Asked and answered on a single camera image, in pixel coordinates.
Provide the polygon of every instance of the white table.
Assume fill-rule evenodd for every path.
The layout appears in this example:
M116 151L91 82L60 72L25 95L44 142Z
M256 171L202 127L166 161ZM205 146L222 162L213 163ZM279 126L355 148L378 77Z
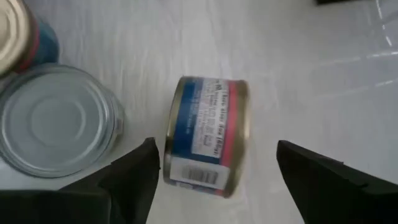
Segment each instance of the white table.
M229 200L159 180L148 223L302 223L275 158L286 139L398 183L398 1L27 0L55 29L61 62L86 70L126 109L105 161L56 180L0 162L2 189L58 189L154 136L163 153L182 75L245 79L252 140Z

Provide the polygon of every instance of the tuna can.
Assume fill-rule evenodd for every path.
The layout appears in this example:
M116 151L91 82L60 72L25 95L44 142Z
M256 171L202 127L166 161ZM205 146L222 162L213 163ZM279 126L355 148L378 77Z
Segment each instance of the tuna can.
M117 99L91 75L40 65L0 94L0 153L33 176L74 174L110 151L123 133L123 119Z
M0 27L0 75L58 61L55 32L22 0L0 1Z
M166 135L165 182L230 197L249 138L249 90L243 80L183 77Z

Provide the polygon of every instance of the stacked can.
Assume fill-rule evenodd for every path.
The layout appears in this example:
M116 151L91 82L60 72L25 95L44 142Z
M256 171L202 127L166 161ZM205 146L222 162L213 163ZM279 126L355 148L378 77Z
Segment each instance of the stacked can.
M183 77L175 91L164 156L164 180L230 197L249 138L245 81Z
M116 97L77 68L45 64L0 94L0 154L36 177L74 174L106 155L123 133Z
M0 27L0 75L58 61L55 32L36 18L23 1L0 1Z

